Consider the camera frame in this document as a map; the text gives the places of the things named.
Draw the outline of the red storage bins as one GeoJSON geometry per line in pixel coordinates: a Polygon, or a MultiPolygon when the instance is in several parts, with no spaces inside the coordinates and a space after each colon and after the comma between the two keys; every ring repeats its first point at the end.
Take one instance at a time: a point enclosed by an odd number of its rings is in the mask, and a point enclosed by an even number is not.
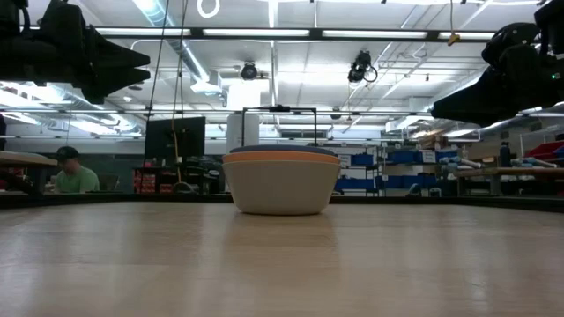
{"type": "Polygon", "coordinates": [[[177,182],[176,172],[159,168],[137,168],[133,170],[135,194],[172,194],[177,182]]]}

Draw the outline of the person's dark cap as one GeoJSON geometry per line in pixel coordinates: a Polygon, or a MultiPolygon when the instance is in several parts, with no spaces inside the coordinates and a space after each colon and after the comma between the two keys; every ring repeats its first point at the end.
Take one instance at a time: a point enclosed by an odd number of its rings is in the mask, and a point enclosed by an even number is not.
{"type": "Polygon", "coordinates": [[[68,159],[78,159],[78,151],[71,146],[62,146],[56,151],[56,160],[58,162],[65,162],[68,159]]]}

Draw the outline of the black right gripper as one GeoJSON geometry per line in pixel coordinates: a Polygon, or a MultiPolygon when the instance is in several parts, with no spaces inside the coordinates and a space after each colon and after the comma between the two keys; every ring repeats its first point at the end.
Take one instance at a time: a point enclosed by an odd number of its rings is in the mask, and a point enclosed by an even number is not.
{"type": "Polygon", "coordinates": [[[488,68],[478,81],[437,100],[437,119],[487,127],[512,119],[526,107],[564,101],[564,59],[535,48],[541,29],[513,23],[498,30],[482,50],[488,68]]]}

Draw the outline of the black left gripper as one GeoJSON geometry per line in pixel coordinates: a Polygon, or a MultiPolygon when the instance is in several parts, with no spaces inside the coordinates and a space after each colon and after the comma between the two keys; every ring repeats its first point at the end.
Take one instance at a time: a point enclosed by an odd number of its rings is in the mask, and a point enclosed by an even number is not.
{"type": "Polygon", "coordinates": [[[86,27],[81,9],[68,0],[50,0],[37,29],[31,27],[28,5],[29,0],[0,0],[0,80],[82,85],[88,102],[103,104],[109,94],[151,78],[140,69],[95,77],[93,66],[136,68],[151,58],[86,27]]]}

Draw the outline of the person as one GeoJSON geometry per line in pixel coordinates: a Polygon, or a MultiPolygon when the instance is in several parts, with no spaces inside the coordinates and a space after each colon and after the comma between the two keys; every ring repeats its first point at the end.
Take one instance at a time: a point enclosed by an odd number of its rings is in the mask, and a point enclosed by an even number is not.
{"type": "Polygon", "coordinates": [[[97,174],[80,164],[79,158],[58,162],[61,171],[56,176],[55,192],[59,194],[84,194],[98,191],[97,174]]]}

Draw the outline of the blue bowl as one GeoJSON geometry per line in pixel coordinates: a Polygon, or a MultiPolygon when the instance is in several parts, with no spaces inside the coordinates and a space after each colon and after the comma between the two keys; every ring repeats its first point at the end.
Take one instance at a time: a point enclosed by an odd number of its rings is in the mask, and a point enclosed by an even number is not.
{"type": "Polygon", "coordinates": [[[315,146],[293,145],[293,144],[257,144],[248,145],[232,149],[229,153],[239,153],[248,151],[299,151],[315,154],[330,155],[336,157],[333,151],[315,146]]]}

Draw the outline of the white bowl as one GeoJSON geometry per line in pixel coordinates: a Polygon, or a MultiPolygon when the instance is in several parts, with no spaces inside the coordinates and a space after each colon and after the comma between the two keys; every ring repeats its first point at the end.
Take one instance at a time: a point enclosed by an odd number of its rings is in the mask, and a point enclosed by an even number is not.
{"type": "Polygon", "coordinates": [[[340,165],[312,161],[241,161],[223,165],[235,206],[243,213],[306,216],[329,204],[340,165]]]}

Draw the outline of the orange bowl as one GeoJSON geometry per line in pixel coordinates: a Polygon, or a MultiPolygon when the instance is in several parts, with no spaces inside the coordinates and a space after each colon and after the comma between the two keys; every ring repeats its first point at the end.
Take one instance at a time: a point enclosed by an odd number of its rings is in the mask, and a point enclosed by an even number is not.
{"type": "Polygon", "coordinates": [[[246,161],[303,161],[339,165],[338,157],[305,151],[245,151],[229,153],[222,158],[224,163],[246,161]]]}

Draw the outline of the black monitor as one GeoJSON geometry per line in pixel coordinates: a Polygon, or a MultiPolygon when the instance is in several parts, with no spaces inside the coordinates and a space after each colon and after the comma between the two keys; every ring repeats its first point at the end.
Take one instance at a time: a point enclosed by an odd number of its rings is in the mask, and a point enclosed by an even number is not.
{"type": "Polygon", "coordinates": [[[147,159],[202,157],[205,125],[204,117],[147,122],[145,157],[147,159]]]}

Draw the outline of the yellow hanging connector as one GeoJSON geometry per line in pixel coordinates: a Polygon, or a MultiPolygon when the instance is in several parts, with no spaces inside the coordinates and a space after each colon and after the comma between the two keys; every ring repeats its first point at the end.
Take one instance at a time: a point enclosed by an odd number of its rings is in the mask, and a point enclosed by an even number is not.
{"type": "Polygon", "coordinates": [[[450,47],[460,41],[460,36],[455,32],[454,27],[454,1],[449,0],[449,39],[447,45],[450,47]]]}

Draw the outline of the cardboard box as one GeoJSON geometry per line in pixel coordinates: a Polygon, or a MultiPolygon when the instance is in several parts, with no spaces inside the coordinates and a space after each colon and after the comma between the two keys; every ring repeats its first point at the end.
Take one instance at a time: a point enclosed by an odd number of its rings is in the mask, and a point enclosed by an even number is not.
{"type": "Polygon", "coordinates": [[[441,133],[428,134],[419,139],[421,150],[438,151],[449,146],[449,139],[441,133]]]}

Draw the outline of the row of blue bins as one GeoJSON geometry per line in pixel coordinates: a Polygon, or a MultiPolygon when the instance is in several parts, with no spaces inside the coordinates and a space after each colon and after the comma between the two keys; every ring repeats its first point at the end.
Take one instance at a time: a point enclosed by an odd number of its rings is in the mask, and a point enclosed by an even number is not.
{"type": "Polygon", "coordinates": [[[432,188],[437,184],[437,179],[433,175],[391,175],[387,177],[386,181],[382,176],[376,176],[373,179],[338,179],[334,189],[337,191],[343,189],[409,189],[413,184],[419,184],[422,188],[432,188]]]}

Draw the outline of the wooden bench with rolls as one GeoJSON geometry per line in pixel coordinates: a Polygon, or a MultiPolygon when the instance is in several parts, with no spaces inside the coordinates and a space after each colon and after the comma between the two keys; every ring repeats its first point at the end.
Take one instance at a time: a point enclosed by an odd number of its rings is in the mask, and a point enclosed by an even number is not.
{"type": "Polygon", "coordinates": [[[564,180],[564,167],[542,162],[539,166],[511,166],[511,167],[482,167],[456,170],[453,175],[457,178],[458,193],[464,192],[464,182],[473,177],[485,177],[489,179],[491,195],[501,195],[502,176],[533,176],[535,179],[546,179],[550,181],[564,180]]]}

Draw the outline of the wooden work table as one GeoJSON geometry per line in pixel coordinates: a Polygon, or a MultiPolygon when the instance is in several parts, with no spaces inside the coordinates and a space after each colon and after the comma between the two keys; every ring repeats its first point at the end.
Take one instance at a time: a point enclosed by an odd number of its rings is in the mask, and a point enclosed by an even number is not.
{"type": "Polygon", "coordinates": [[[56,159],[47,158],[40,154],[0,151],[0,181],[6,182],[9,186],[31,195],[43,195],[46,185],[47,169],[57,167],[56,159]],[[31,183],[24,181],[15,173],[10,173],[9,168],[23,168],[30,174],[31,183]]]}

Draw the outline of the red storage tray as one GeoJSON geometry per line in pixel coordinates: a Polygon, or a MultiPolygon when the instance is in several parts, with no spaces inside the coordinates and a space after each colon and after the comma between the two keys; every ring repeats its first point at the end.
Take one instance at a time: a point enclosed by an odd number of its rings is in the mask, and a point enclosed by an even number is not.
{"type": "Polygon", "coordinates": [[[525,156],[545,161],[564,159],[564,141],[540,144],[526,152],[525,156]]]}

